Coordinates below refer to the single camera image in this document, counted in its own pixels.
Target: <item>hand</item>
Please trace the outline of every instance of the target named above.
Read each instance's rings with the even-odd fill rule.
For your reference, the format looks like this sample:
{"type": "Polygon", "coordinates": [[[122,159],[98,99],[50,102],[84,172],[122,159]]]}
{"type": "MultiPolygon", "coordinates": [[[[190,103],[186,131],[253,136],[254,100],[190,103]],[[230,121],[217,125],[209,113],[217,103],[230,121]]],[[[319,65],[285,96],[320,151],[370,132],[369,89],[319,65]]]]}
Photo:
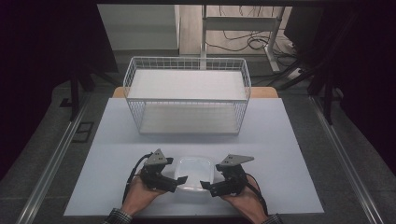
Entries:
{"type": "Polygon", "coordinates": [[[166,192],[159,189],[149,189],[139,175],[134,177],[130,186],[121,210],[131,216],[145,209],[155,198],[166,192]]]}
{"type": "MultiPolygon", "coordinates": [[[[247,175],[248,182],[257,190],[259,186],[250,175],[247,175]]],[[[229,202],[239,213],[246,217],[251,223],[261,224],[268,219],[265,215],[262,204],[257,195],[248,187],[245,187],[238,195],[224,195],[221,199],[229,202]]]]}

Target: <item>wire basket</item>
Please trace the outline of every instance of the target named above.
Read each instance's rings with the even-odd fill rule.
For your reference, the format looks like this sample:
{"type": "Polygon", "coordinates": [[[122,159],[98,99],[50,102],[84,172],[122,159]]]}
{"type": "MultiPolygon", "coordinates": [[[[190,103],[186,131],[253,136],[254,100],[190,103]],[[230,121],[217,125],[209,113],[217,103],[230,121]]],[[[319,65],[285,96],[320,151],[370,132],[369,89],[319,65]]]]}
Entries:
{"type": "Polygon", "coordinates": [[[239,134],[250,97],[244,59],[133,57],[124,95],[140,133],[239,134]]]}

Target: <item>white table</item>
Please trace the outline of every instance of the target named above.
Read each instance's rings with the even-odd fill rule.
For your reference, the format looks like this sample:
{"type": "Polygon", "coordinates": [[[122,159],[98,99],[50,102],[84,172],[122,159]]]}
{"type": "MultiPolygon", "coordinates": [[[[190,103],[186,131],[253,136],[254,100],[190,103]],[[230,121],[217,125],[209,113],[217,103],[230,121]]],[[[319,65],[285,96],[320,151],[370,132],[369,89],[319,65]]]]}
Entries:
{"type": "MultiPolygon", "coordinates": [[[[204,157],[214,163],[226,155],[253,156],[243,164],[256,177],[270,214],[322,213],[281,99],[251,99],[239,135],[140,135],[125,99],[109,99],[90,153],[85,161],[65,216],[107,216],[121,206],[126,179],[136,162],[161,148],[175,158],[163,175],[173,177],[183,156],[204,157]]],[[[215,182],[222,181],[215,171],[215,182]]],[[[235,216],[237,212],[208,192],[177,189],[157,198],[141,217],[235,216]]]]}

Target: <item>transparent lid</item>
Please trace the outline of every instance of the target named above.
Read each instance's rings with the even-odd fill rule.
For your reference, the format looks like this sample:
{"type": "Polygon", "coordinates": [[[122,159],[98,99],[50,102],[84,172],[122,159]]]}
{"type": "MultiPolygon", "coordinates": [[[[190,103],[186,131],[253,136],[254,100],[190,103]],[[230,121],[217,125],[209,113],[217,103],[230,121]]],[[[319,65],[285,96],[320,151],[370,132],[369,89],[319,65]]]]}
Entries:
{"type": "Polygon", "coordinates": [[[175,179],[187,175],[187,182],[179,185],[180,189],[189,191],[206,191],[200,181],[213,183],[214,164],[206,158],[183,157],[177,163],[175,179]]]}

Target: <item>plaid sleeve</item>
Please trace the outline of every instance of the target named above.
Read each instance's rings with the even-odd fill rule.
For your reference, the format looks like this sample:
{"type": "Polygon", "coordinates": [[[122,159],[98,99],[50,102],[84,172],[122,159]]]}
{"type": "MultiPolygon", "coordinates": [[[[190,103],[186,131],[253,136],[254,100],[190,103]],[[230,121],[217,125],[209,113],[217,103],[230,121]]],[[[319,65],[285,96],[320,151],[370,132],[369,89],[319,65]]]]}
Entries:
{"type": "Polygon", "coordinates": [[[265,220],[262,224],[283,224],[282,219],[278,214],[270,216],[267,220],[265,220]]]}
{"type": "Polygon", "coordinates": [[[102,222],[102,224],[129,224],[132,217],[118,208],[113,208],[110,215],[102,222]]]}

